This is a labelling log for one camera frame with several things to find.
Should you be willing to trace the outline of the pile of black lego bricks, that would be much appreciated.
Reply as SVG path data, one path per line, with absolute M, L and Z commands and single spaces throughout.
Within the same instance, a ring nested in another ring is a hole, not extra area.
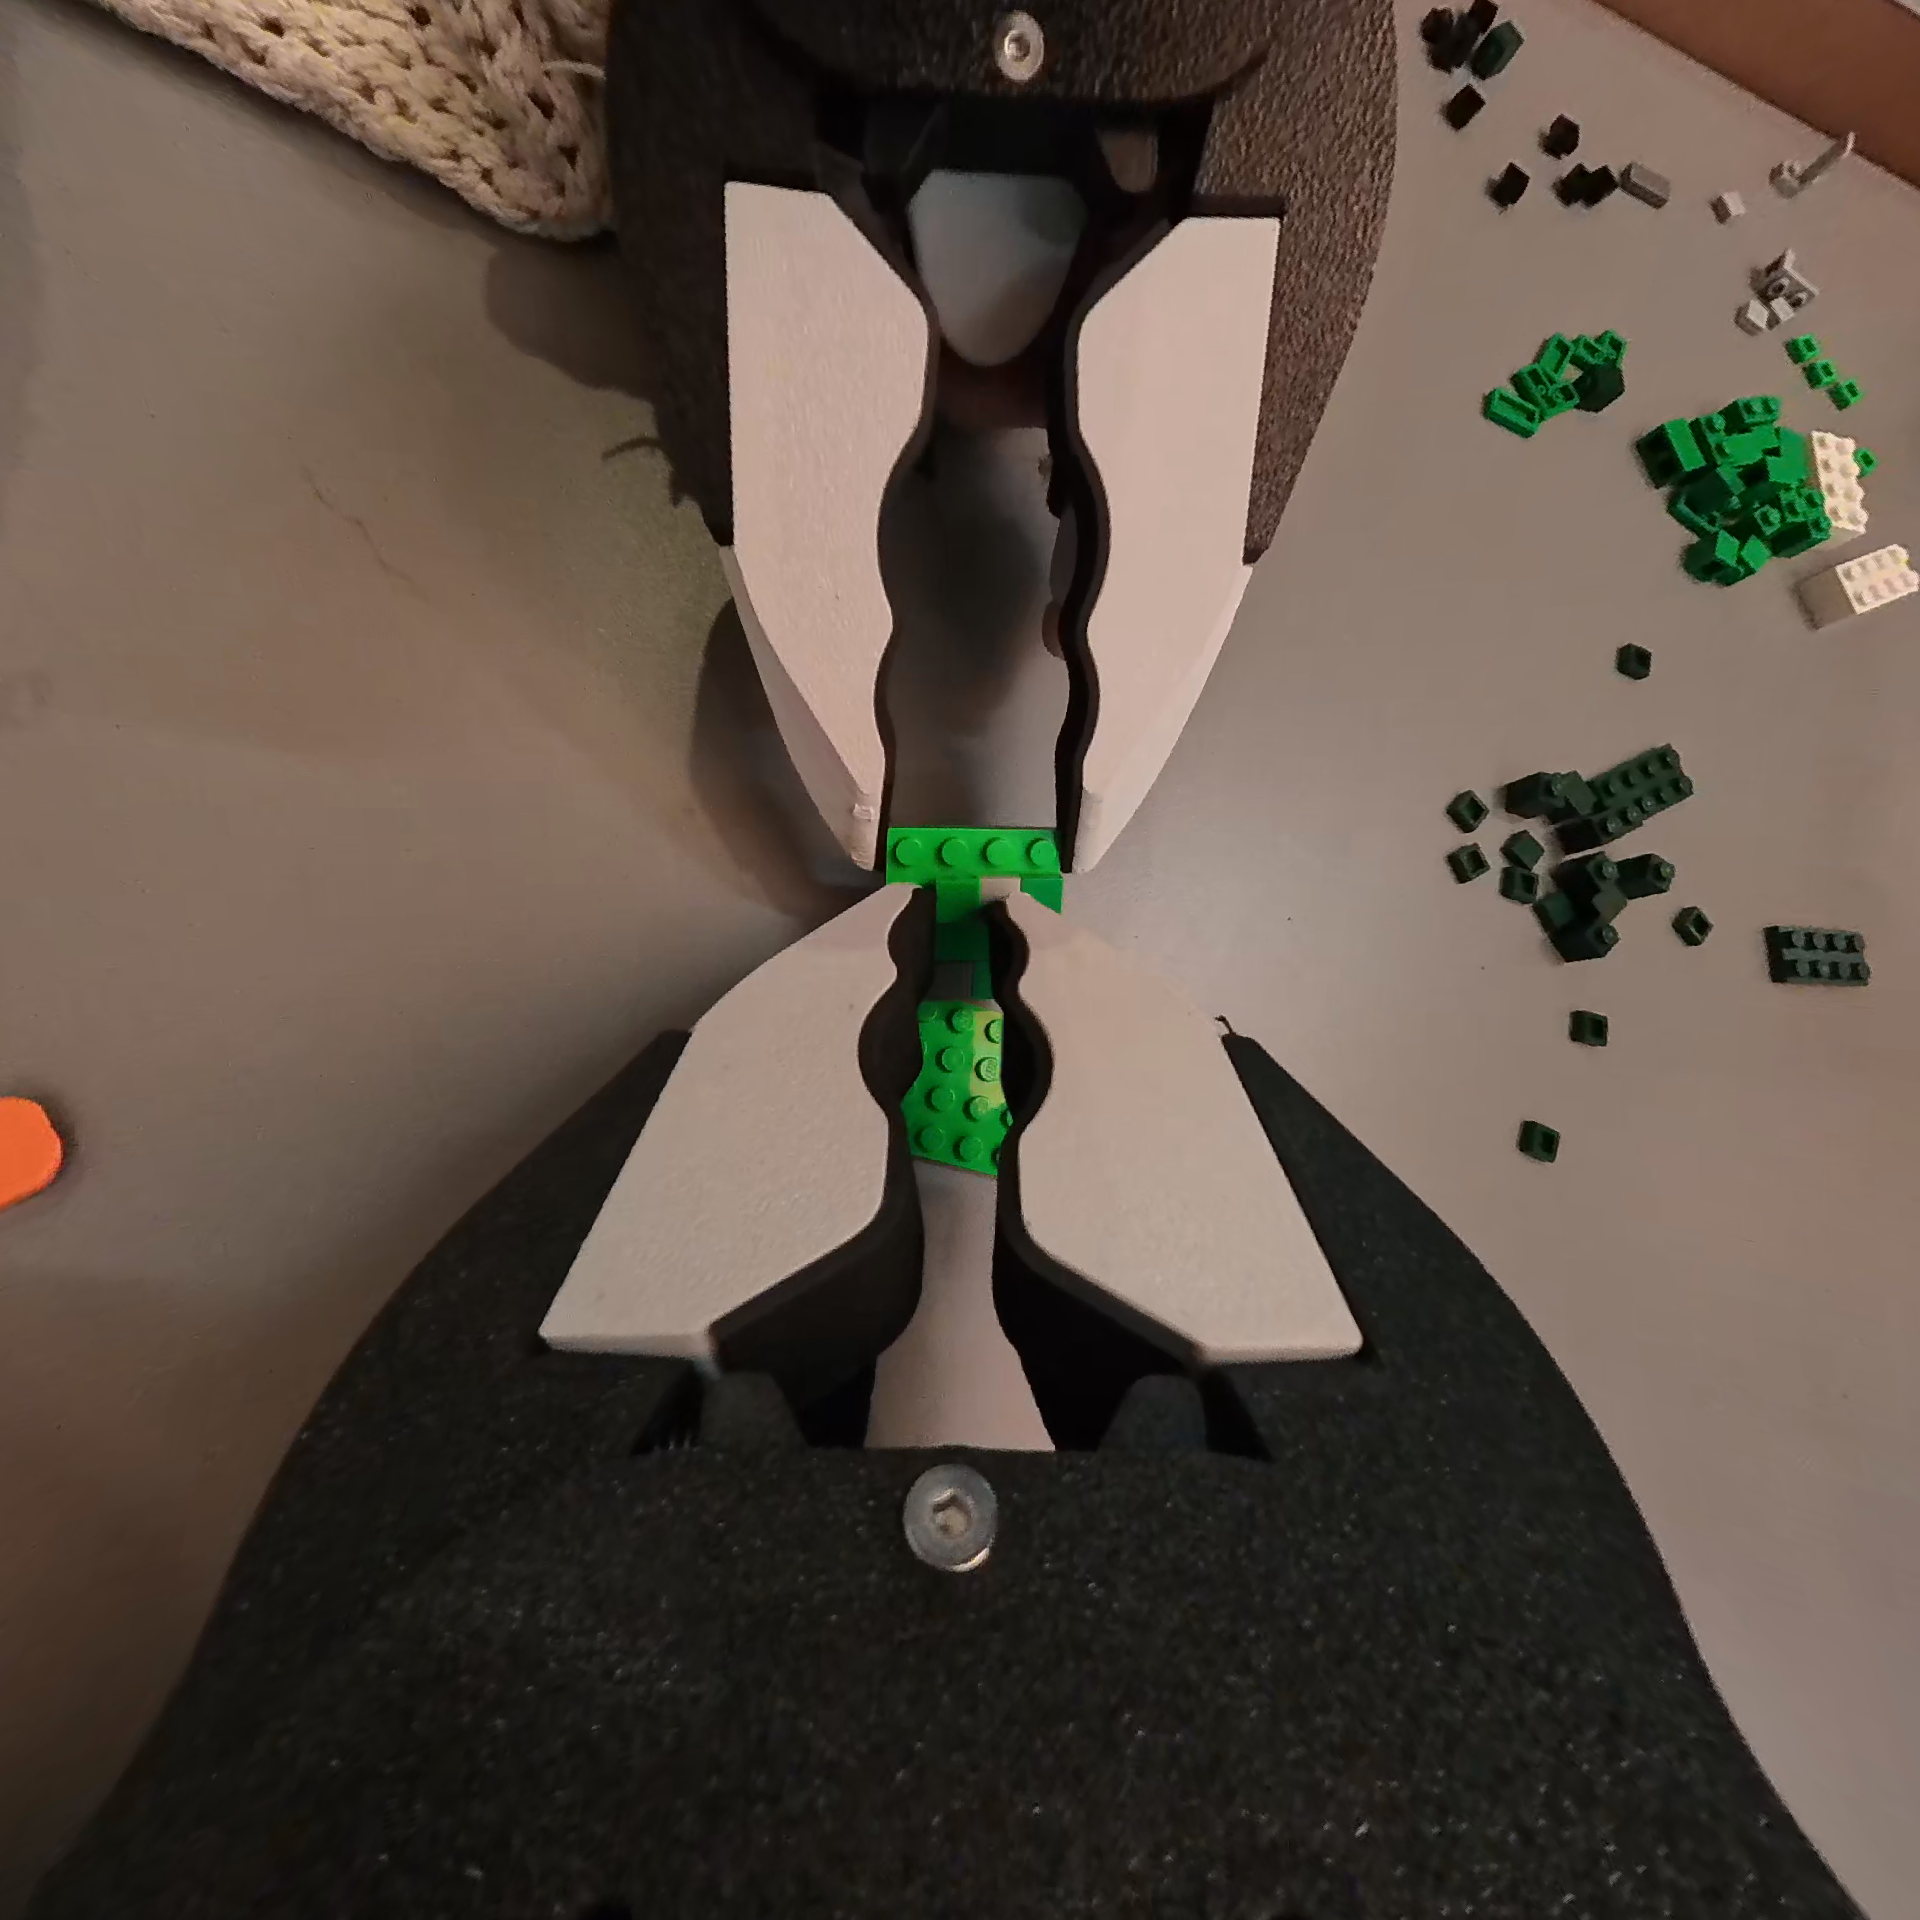
M 1510 6 L 1431 6 L 1415 49 L 1436 88 L 1431 119 L 1478 202 L 1507 215 L 1525 199 L 1594 210 L 1621 191 L 1598 125 L 1546 88 L 1526 23 Z

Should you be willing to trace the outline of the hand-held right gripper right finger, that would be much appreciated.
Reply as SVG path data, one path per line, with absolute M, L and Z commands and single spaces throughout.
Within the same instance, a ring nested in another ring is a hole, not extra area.
M 1055 1450 L 1144 1379 L 1354 1361 L 1363 1333 L 1234 1034 L 1037 902 L 992 906 L 1003 1013 L 992 1301 Z

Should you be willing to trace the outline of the pile of bright green bricks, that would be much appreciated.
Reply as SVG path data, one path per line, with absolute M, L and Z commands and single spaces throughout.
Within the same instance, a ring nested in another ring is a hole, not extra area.
M 1485 391 L 1480 417 L 1525 441 L 1562 417 L 1598 417 L 1624 397 L 1624 357 L 1628 341 L 1614 330 L 1555 331 Z M 1751 393 L 1660 421 L 1634 441 L 1644 479 L 1687 534 L 1688 579 L 1741 586 L 1768 563 L 1834 543 L 1807 479 L 1807 433 L 1787 426 L 1780 397 Z

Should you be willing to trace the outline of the orange brick separator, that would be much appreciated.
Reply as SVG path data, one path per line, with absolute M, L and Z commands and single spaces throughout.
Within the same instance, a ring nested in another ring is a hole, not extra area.
M 0 1101 L 0 1122 L 0 1210 L 6 1213 L 44 1194 L 58 1181 L 63 1165 L 63 1141 L 47 1112 L 26 1096 Z

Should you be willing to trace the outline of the bright green lego plate assembly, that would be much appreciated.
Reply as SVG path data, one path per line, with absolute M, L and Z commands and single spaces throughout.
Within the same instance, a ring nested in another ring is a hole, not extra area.
M 952 998 L 992 1000 L 992 946 L 983 906 L 1012 893 L 1052 913 L 1064 904 L 1053 831 L 1031 826 L 896 826 L 880 858 L 885 882 L 932 894 L 932 954 Z

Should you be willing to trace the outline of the person's left forearm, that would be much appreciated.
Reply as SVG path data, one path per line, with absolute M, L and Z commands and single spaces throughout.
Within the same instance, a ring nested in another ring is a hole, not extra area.
M 517 232 L 613 230 L 610 3 L 104 3 Z

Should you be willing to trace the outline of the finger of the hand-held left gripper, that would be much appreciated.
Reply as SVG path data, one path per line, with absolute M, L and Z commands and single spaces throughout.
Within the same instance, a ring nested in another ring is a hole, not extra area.
M 1064 350 L 1088 485 L 1062 613 L 1062 851 L 1088 874 L 1160 777 L 1252 576 L 1245 525 L 1280 217 L 1191 215 L 1094 286 Z
M 724 191 L 731 539 L 723 567 L 784 750 L 839 849 L 880 865 L 896 613 L 882 505 L 925 440 L 918 286 L 821 191 Z

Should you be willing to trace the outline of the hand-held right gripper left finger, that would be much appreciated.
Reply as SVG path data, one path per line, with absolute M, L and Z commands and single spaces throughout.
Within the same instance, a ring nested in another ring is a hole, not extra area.
M 813 1445 L 862 1445 L 922 1301 L 902 1102 L 922 1071 L 922 894 L 882 885 L 685 1035 L 547 1309 L 557 1354 L 768 1377 Z

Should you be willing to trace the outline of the scattered dark green lego pieces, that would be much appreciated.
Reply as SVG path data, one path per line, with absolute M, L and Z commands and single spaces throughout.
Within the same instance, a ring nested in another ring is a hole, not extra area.
M 1676 867 L 1658 854 L 1621 855 L 1619 846 L 1693 797 L 1680 753 L 1661 743 L 1582 776 L 1535 770 L 1496 794 L 1496 809 L 1519 824 L 1487 855 L 1478 831 L 1492 807 L 1472 790 L 1453 794 L 1446 821 L 1461 834 L 1446 854 L 1456 885 L 1496 875 L 1499 899 L 1522 906 L 1563 965 L 1606 958 L 1621 942 L 1622 913 L 1666 897 Z

